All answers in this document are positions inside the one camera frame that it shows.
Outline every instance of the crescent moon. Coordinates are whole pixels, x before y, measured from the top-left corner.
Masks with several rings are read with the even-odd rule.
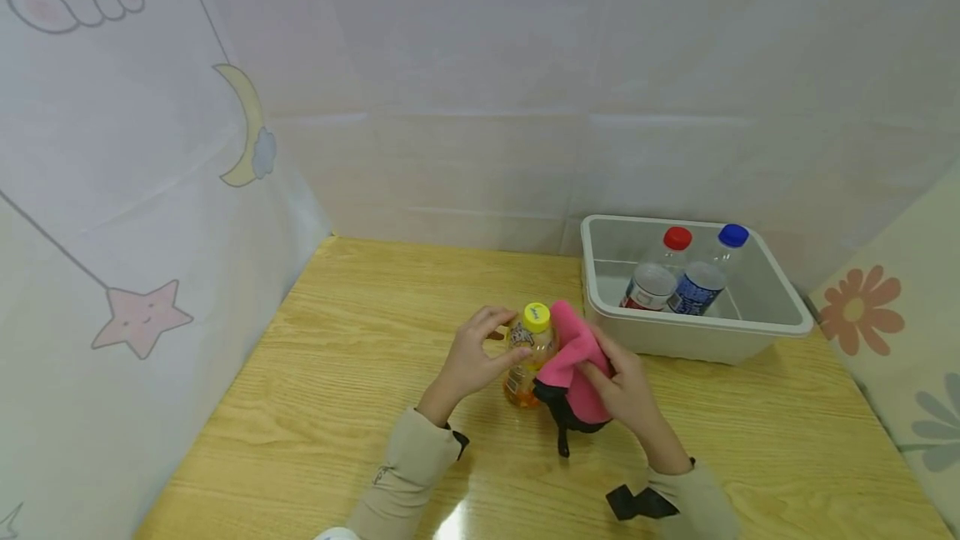
[[[220,176],[220,179],[230,186],[240,188],[257,179],[257,174],[253,173],[253,146],[257,144],[260,128],[263,128],[263,107],[260,105],[257,90],[254,89],[253,82],[246,73],[226,62],[214,65],[213,68],[233,87],[237,98],[240,99],[244,116],[247,118],[247,143],[244,144],[240,160],[229,172]]]

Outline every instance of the yellow bottle cap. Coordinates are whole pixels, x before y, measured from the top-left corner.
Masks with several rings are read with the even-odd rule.
[[[550,327],[550,308],[543,302],[530,302],[523,308],[523,326],[531,333],[546,332]]]

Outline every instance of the red bottle cap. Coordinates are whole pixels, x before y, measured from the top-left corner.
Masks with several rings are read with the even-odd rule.
[[[693,242],[693,235],[686,227],[674,226],[663,235],[663,243],[670,250],[687,250]]]

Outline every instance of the blue bottle cap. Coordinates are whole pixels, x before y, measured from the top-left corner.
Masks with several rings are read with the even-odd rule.
[[[750,232],[742,225],[737,225],[735,223],[728,223],[725,226],[722,226],[720,234],[717,236],[717,239],[721,243],[730,246],[730,248],[740,248],[747,243],[747,240],[750,238]]]

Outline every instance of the pink cloth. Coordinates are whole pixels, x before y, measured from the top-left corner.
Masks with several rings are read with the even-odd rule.
[[[569,302],[557,300],[550,307],[550,318],[560,338],[557,356],[543,365],[537,380],[556,388],[567,388],[567,402],[576,418],[587,424],[611,420],[593,384],[576,368],[577,363],[589,361],[607,377],[612,370],[607,356],[590,332],[586,321],[570,307]]]

